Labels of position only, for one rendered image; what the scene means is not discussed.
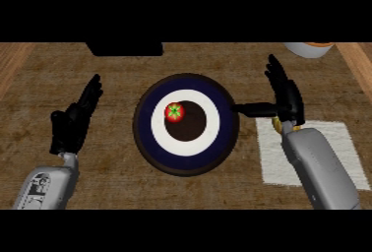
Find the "white rectangular plate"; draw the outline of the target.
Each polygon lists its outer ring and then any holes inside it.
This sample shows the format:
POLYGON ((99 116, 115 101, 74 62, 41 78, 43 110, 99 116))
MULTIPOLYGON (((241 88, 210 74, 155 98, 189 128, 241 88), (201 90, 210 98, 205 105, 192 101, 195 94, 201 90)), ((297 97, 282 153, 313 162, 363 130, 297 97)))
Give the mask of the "white rectangular plate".
MULTIPOLYGON (((273 128, 272 120, 257 118, 255 128, 263 182, 301 186, 295 168, 282 149, 282 135, 273 128)), ((297 140, 294 136, 288 138, 291 157, 300 159, 303 167, 310 167, 323 174, 337 171, 335 162, 340 161, 356 188, 371 191, 346 124, 337 121, 309 120, 303 125, 303 132, 307 129, 312 130, 309 136, 297 140)))

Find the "black box appliance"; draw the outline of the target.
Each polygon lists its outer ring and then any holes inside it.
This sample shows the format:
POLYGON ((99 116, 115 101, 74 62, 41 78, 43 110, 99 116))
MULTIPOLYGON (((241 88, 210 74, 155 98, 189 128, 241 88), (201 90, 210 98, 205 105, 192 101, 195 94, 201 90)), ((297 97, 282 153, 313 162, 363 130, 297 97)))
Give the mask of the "black box appliance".
POLYGON ((95 56, 161 56, 162 44, 160 42, 87 42, 95 56))

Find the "blue and white round placemat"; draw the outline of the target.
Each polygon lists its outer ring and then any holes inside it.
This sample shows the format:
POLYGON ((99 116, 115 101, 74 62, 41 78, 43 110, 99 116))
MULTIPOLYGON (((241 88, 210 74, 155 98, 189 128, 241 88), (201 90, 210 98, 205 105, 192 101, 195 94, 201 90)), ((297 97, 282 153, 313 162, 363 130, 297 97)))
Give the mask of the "blue and white round placemat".
POLYGON ((176 74, 143 93, 134 113, 134 139, 149 164, 176 176, 211 171, 229 157, 238 136, 239 118, 226 88, 198 74, 176 74), (171 102, 185 108, 180 122, 165 120, 171 102))

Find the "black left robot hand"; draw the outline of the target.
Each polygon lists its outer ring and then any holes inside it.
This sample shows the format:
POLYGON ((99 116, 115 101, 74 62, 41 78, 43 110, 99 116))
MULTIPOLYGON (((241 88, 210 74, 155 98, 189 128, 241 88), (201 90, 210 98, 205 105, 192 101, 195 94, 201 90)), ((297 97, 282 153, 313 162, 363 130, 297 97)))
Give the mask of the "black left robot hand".
POLYGON ((103 94, 100 76, 95 75, 86 85, 81 97, 65 111, 56 110, 50 114, 52 143, 49 152, 77 154, 81 150, 87 135, 90 118, 103 94))

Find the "red tomato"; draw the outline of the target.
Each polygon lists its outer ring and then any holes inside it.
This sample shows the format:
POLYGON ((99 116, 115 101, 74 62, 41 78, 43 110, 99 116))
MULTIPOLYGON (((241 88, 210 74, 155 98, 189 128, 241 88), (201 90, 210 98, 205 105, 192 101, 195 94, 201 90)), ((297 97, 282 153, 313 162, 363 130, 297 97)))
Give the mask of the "red tomato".
POLYGON ((171 102, 167 104, 165 110, 164 110, 164 116, 165 116, 165 120, 170 123, 177 123, 182 121, 185 117, 185 108, 179 102, 171 102))

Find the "white bowl with orange content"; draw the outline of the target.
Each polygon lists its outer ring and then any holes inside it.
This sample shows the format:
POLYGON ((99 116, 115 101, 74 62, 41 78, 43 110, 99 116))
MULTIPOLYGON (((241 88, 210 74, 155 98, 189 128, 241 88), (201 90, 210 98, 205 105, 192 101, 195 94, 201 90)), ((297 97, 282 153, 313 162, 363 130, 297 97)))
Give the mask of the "white bowl with orange content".
POLYGON ((304 58, 320 58, 334 46, 332 42, 285 42, 289 51, 304 58))

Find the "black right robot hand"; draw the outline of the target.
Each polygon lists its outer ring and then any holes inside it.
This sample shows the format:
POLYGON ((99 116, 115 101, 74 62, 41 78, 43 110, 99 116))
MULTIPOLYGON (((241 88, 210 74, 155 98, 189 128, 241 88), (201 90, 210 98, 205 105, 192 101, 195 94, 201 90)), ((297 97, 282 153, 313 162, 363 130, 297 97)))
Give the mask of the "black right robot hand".
POLYGON ((297 126, 301 126, 306 124, 303 96, 298 86, 288 78, 282 64, 273 54, 269 55, 266 68, 264 75, 275 92, 276 102, 235 104, 232 111, 242 113, 248 118, 278 116, 282 122, 291 121, 297 126))

